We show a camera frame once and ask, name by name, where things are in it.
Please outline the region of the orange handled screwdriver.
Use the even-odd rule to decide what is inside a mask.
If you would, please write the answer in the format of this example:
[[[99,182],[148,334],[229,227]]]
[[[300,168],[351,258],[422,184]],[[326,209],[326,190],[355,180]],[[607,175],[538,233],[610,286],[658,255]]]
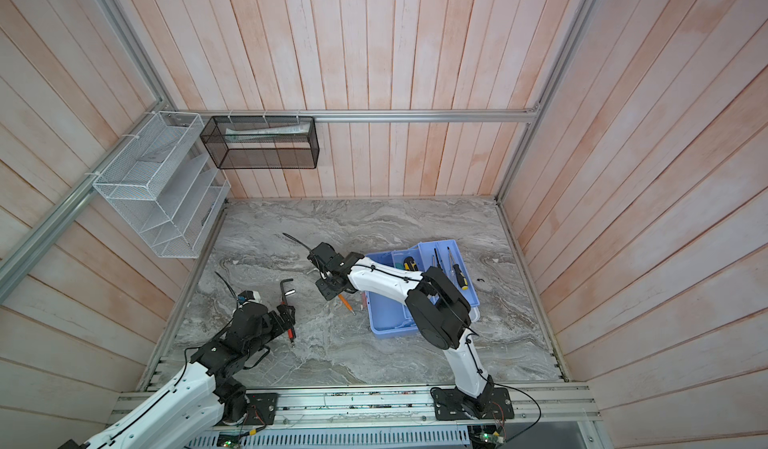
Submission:
[[[353,307],[343,295],[339,294],[337,297],[347,310],[349,310],[352,314],[355,314]]]

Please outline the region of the red handled hex key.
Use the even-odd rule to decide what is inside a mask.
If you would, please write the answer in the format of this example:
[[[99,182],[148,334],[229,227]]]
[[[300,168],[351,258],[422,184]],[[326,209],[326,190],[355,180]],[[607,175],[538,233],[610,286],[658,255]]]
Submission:
[[[284,305],[287,305],[288,304],[288,298],[295,293],[295,290],[294,289],[285,289],[284,287],[281,287],[281,292],[282,292],[282,303]],[[296,332],[295,332],[295,328],[294,327],[291,327],[288,330],[288,337],[289,337],[291,345],[294,345],[295,344],[295,340],[296,340]]]

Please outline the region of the yellow black stubby screwdriver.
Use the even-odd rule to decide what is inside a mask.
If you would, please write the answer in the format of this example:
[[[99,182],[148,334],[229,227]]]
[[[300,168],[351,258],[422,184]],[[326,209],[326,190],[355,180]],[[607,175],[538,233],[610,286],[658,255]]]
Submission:
[[[458,263],[453,263],[452,270],[453,270],[453,274],[454,274],[454,278],[456,280],[457,286],[461,290],[466,291],[469,288],[469,284],[461,266]]]

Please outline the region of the black hex key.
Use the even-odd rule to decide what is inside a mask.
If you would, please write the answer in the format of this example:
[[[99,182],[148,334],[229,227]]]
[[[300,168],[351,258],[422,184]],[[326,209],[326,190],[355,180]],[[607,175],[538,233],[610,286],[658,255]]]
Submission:
[[[292,278],[283,279],[279,282],[279,287],[281,291],[281,303],[283,305],[288,305],[288,298],[292,296],[295,293],[295,289],[291,287],[291,283],[293,282]]]

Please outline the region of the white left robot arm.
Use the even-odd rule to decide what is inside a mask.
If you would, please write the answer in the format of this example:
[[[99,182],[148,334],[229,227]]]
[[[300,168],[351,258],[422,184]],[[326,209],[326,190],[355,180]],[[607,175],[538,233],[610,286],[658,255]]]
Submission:
[[[129,414],[84,443],[64,448],[183,448],[219,422],[239,425],[248,415],[245,386],[235,379],[253,355],[294,329],[295,308],[270,310],[245,302],[197,348],[184,367]]]

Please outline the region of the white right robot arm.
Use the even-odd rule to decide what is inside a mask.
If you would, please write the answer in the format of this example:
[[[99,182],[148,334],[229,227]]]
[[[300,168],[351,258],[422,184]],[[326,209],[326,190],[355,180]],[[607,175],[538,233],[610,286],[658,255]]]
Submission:
[[[415,272],[380,266],[359,253],[343,256],[325,242],[309,251],[308,260],[319,271],[316,286],[327,300],[356,290],[408,308],[419,333],[443,351],[453,371],[453,389],[431,390],[437,410],[481,418],[491,409],[494,382],[471,342],[470,305],[439,269]]]

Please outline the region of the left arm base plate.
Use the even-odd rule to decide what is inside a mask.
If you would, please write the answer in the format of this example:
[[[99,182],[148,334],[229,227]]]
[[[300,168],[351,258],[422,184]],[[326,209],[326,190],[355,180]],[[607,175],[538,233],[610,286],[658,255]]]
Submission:
[[[278,408],[278,398],[278,393],[235,395],[224,404],[222,423],[225,425],[272,425]]]

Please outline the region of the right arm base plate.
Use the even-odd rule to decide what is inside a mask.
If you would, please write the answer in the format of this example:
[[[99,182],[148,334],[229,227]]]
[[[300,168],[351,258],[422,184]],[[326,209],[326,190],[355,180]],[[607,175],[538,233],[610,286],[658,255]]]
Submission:
[[[511,397],[505,388],[494,387],[484,391],[478,398],[472,398],[458,388],[433,387],[430,396],[438,421],[507,420],[515,417]]]

